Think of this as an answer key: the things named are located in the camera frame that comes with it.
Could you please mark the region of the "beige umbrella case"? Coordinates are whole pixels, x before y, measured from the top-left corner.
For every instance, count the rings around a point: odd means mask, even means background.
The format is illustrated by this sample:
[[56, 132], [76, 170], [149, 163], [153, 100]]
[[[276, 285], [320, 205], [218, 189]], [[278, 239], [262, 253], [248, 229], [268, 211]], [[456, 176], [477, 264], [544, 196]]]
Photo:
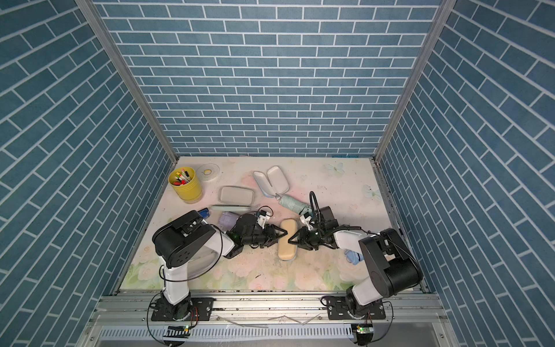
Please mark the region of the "beige umbrella case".
[[280, 238], [277, 243], [277, 256], [281, 261], [291, 261], [296, 257], [297, 246], [289, 243], [289, 239], [298, 231], [297, 222], [294, 219], [286, 219], [280, 223], [280, 228], [287, 234]]

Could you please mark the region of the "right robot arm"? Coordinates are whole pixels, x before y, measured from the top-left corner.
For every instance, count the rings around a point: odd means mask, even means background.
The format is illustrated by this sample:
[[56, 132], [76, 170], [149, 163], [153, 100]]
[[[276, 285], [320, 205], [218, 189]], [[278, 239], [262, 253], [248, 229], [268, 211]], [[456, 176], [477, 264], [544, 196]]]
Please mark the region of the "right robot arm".
[[417, 260], [393, 228], [374, 233], [340, 225], [328, 207], [303, 214], [301, 224], [289, 244], [309, 251], [320, 247], [348, 250], [363, 257], [368, 276], [346, 292], [352, 310], [394, 296], [423, 279]]

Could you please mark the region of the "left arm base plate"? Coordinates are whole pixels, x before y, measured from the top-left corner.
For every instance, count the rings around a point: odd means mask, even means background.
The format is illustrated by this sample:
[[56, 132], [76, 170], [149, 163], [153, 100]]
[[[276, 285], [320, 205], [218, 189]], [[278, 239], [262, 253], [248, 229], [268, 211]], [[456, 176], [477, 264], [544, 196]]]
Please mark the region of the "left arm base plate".
[[190, 298], [172, 305], [165, 296], [150, 304], [150, 319], [154, 322], [208, 321], [214, 299], [209, 297]]

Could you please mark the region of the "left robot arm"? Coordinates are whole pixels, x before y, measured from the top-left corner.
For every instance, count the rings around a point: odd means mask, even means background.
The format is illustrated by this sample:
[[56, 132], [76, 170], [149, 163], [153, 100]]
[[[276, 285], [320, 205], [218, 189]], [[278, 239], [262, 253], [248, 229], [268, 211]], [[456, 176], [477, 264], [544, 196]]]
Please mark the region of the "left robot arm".
[[188, 262], [204, 247], [218, 254], [218, 260], [239, 255], [245, 246], [267, 248], [285, 238], [288, 232], [270, 224], [270, 212], [259, 210], [238, 217], [231, 231], [223, 232], [209, 224], [198, 211], [189, 211], [175, 221], [159, 228], [152, 238], [156, 254], [163, 264], [159, 276], [163, 279], [163, 297], [176, 307], [189, 297], [188, 283], [203, 276], [189, 275]]

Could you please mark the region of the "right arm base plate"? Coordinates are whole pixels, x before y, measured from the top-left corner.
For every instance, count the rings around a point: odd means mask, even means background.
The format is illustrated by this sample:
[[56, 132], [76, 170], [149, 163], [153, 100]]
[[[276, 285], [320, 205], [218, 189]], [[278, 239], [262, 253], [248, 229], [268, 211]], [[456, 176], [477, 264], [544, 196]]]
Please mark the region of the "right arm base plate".
[[351, 296], [322, 296], [320, 303], [326, 308], [329, 320], [384, 320], [381, 299], [361, 306]]

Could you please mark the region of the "mint green umbrella case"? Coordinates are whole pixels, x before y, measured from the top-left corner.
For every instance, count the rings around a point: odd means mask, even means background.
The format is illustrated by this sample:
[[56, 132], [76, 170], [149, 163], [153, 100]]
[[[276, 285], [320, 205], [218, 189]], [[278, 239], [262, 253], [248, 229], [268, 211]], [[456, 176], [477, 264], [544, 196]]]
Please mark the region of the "mint green umbrella case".
[[218, 193], [218, 204], [212, 205], [214, 211], [248, 213], [254, 204], [255, 193], [252, 189], [224, 186]]

